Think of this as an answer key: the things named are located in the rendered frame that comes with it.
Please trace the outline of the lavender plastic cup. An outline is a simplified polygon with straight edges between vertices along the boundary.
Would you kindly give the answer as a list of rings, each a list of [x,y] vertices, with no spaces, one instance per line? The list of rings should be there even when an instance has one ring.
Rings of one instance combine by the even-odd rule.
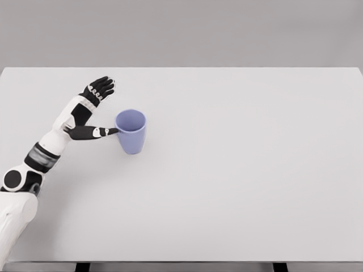
[[[115,117],[115,127],[119,143],[123,150],[134,155],[142,151],[146,139],[146,116],[135,109],[121,111]]]

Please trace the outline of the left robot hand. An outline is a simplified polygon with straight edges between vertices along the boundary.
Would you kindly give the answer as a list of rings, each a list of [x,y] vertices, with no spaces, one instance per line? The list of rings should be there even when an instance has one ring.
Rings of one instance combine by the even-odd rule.
[[[117,134],[117,128],[87,126],[95,109],[115,91],[115,81],[108,76],[89,83],[83,92],[71,99],[57,117],[53,128],[65,133],[72,140],[85,141]]]

